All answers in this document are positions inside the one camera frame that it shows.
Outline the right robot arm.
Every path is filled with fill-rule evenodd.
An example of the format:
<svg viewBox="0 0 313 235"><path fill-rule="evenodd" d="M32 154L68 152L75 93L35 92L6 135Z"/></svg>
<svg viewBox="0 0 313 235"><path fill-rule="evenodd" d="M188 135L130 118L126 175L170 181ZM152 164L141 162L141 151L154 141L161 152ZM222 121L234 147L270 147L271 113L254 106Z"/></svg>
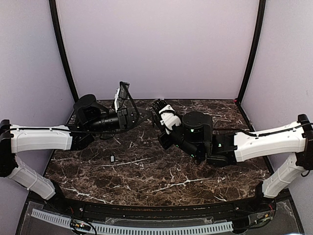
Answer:
<svg viewBox="0 0 313 235"><path fill-rule="evenodd" d="M183 116L170 108L158 111L154 121L164 149L175 145L196 163L224 167L257 157L289 153L285 162L256 187L250 209L261 212L284 188L305 171L313 169L313 124L305 114L282 127L259 132L240 130L214 134L210 115L193 111Z"/></svg>

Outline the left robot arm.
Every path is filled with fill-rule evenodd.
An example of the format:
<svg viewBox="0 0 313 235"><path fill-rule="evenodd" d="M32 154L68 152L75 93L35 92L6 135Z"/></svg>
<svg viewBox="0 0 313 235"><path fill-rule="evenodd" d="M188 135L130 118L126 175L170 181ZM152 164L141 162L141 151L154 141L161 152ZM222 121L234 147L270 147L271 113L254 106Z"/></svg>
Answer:
<svg viewBox="0 0 313 235"><path fill-rule="evenodd" d="M0 175L11 179L27 190L49 201L58 213L66 213L69 203L64 199L59 185L26 165L17 153L31 150L82 150L94 141L95 135L115 135L134 128L139 111L134 105L119 105L129 95L114 100L114 111L97 102L95 95L87 94L74 105L76 115L72 125L54 127L23 127L12 125L9 120L0 122Z"/></svg>

